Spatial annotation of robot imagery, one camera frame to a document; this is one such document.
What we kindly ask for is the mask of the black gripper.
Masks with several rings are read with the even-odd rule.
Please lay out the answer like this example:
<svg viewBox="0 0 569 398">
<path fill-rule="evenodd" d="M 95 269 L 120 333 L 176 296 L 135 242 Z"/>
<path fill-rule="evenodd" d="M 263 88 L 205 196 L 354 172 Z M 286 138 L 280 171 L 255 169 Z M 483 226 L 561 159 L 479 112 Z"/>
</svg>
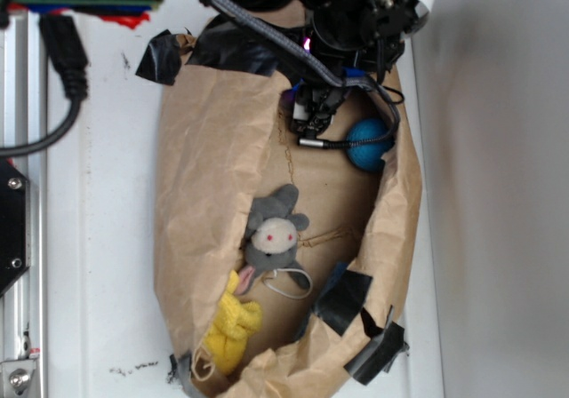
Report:
<svg viewBox="0 0 569 398">
<path fill-rule="evenodd" d="M 397 133 L 400 114 L 383 87 L 385 75 L 405 51 L 405 39 L 418 32 L 435 0 L 308 0 L 309 54 L 338 78 L 304 78 L 295 93 L 291 129 L 300 143 L 320 143 L 338 108 L 354 90 L 377 94 L 392 114 L 385 142 Z"/>
</svg>

